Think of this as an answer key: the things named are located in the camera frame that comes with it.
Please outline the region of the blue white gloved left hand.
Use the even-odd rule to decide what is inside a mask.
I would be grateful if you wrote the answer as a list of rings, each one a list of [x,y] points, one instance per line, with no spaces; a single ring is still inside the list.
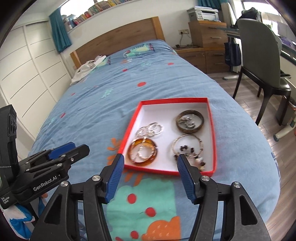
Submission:
[[[33,201],[33,211],[20,204],[15,204],[7,209],[1,207],[3,213],[12,231],[17,237],[29,240],[33,232],[33,222],[40,217],[47,201],[44,197],[39,197],[38,201]]]

